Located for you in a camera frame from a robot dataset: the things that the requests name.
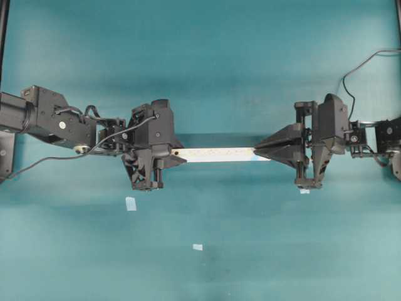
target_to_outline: white tape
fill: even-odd
[[[299,193],[300,194],[309,194],[309,193],[311,193],[311,191],[309,189],[300,189]]]
[[[137,203],[135,202],[135,198],[131,198],[127,196],[125,198],[125,204],[127,205],[127,211],[136,211],[137,210]]]
[[[192,249],[197,250],[197,251],[203,251],[203,245],[194,243],[194,244],[192,245]]]
[[[229,147],[211,149],[173,149],[172,155],[187,162],[236,162],[236,161],[269,161],[254,154],[253,147]]]

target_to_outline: metal bracket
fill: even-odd
[[[15,134],[0,132],[0,183],[13,172]]]

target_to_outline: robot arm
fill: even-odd
[[[0,97],[0,130],[73,149],[79,154],[76,157],[123,155],[133,189],[162,188],[162,170],[186,162],[171,154],[173,148],[183,146],[174,134],[174,116],[166,99],[133,109],[126,125],[123,119],[101,118],[94,106],[88,106],[83,114],[61,94],[38,86],[23,90],[21,97],[7,93]],[[96,143],[97,126],[103,130]],[[6,160],[6,156],[0,157],[0,161]],[[9,179],[14,176],[11,172],[9,168],[0,176]]]
[[[379,158],[389,160],[394,176],[401,180],[401,117],[391,121],[349,122],[348,108],[336,95],[328,94],[325,101],[295,103],[296,123],[264,139],[255,146],[255,154],[296,169],[295,184],[300,189],[322,186],[325,171],[333,154],[350,151],[353,158],[373,157],[382,167]],[[305,117],[311,116],[312,128],[305,126]],[[366,128],[374,127],[377,152],[367,144]],[[306,177],[311,149],[313,178]]]

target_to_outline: wire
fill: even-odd
[[[81,123],[83,123],[83,124],[85,123],[85,120],[83,118],[83,113],[77,107],[73,107],[73,106],[69,105],[67,107],[63,107],[63,108],[59,108],[58,110],[55,110],[55,114],[57,114],[57,115],[59,115],[61,113],[64,113],[64,112],[76,112],[76,113],[78,113],[78,115],[80,116]]]
[[[2,0],[0,3],[0,84],[3,76],[4,45],[6,43],[8,12],[10,0]]]
[[[99,113],[98,113],[98,109],[94,106],[94,105],[89,105],[86,107],[85,109],[85,116],[89,116],[89,112],[92,110],[93,114],[95,115],[95,117],[97,118],[101,118]]]
[[[376,163],[380,166],[380,167],[386,167],[388,164],[384,163],[383,161],[381,161],[378,158],[378,155],[373,151],[373,149],[369,146],[366,145],[366,148],[373,154],[373,158],[375,159]]]
[[[360,63],[357,67],[355,67],[354,69],[352,69],[351,71],[347,72],[344,76],[343,76],[343,87],[344,90],[346,91],[346,93],[351,96],[352,98],[352,107],[351,107],[351,112],[350,112],[350,116],[348,117],[348,120],[351,119],[352,117],[352,113],[353,113],[353,109],[355,107],[355,96],[352,95],[350,93],[350,91],[348,91],[346,85],[345,85],[345,78],[350,75],[351,73],[359,70],[361,67],[363,67],[366,63],[368,63],[374,56],[380,54],[380,53],[401,53],[401,48],[394,48],[394,49],[382,49],[382,50],[378,50],[376,52],[374,52],[374,54],[372,54],[371,56],[369,56],[366,60],[364,60],[362,63]]]
[[[74,160],[74,159],[79,159],[79,158],[82,158],[82,157],[86,157],[87,155],[91,154],[96,148],[98,148],[100,145],[102,145],[106,140],[108,140],[108,139],[110,139],[110,138],[112,138],[114,136],[121,135],[123,133],[129,132],[131,130],[135,130],[135,129],[141,127],[143,124],[146,124],[148,121],[150,121],[152,119],[156,119],[156,116],[148,117],[148,118],[146,118],[145,120],[143,120],[142,122],[140,122],[137,125],[134,125],[134,126],[129,127],[129,128],[127,128],[125,130],[121,130],[121,131],[119,131],[117,133],[114,133],[112,135],[109,135],[109,136],[105,137],[104,139],[99,141],[99,143],[97,143],[94,147],[92,147],[88,152],[86,152],[86,153],[84,153],[82,155],[73,156],[73,157],[46,157],[46,158],[43,158],[43,159],[40,159],[40,160],[36,161],[35,163],[31,164],[30,166],[28,166],[28,167],[26,167],[24,169],[21,169],[20,171],[17,171],[17,172],[14,172],[14,173],[10,174],[6,179],[7,180],[11,180],[11,179],[15,178],[17,175],[21,174],[22,172],[28,171],[28,170],[34,168],[35,166],[37,166],[39,163],[42,163],[42,162],[47,161],[47,160]]]

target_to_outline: white ruler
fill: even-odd
[[[236,162],[236,161],[270,161],[257,156],[253,147],[226,147],[210,149],[173,149],[172,155],[187,162]]]

